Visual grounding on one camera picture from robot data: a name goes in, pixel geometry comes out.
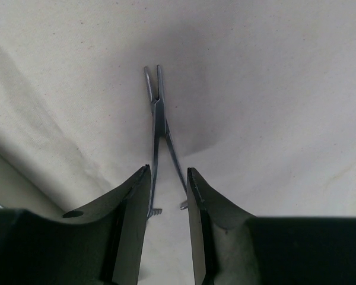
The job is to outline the beige cloth wrap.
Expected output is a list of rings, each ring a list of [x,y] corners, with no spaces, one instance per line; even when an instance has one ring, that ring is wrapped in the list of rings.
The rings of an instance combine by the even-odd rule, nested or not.
[[[0,151],[74,208],[151,161],[256,215],[356,216],[356,1],[0,1]]]

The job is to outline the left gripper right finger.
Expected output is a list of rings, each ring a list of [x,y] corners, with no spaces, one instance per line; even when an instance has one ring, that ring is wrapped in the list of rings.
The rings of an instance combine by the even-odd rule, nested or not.
[[[246,225],[253,215],[193,167],[187,170],[187,202],[195,284],[256,284],[257,262]]]

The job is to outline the steel hemostat forceps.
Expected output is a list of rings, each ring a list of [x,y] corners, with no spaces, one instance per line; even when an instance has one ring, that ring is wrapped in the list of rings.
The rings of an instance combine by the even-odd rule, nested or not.
[[[147,93],[149,96],[150,108],[152,114],[151,189],[150,189],[148,212],[147,212],[148,218],[160,215],[163,211],[161,208],[154,207],[155,187],[156,187],[157,173],[158,173],[159,145],[161,140],[164,140],[166,142],[176,173],[182,184],[183,190],[187,192],[187,182],[183,175],[182,168],[175,151],[171,131],[169,128],[169,123],[166,116],[163,69],[160,64],[156,66],[156,72],[157,72],[157,83],[154,84],[151,78],[150,69],[147,66],[144,67]]]

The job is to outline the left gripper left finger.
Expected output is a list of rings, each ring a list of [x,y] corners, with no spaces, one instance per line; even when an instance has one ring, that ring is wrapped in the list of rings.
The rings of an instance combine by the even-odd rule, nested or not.
[[[91,284],[137,284],[147,223],[151,171],[143,166],[115,189],[65,213]]]

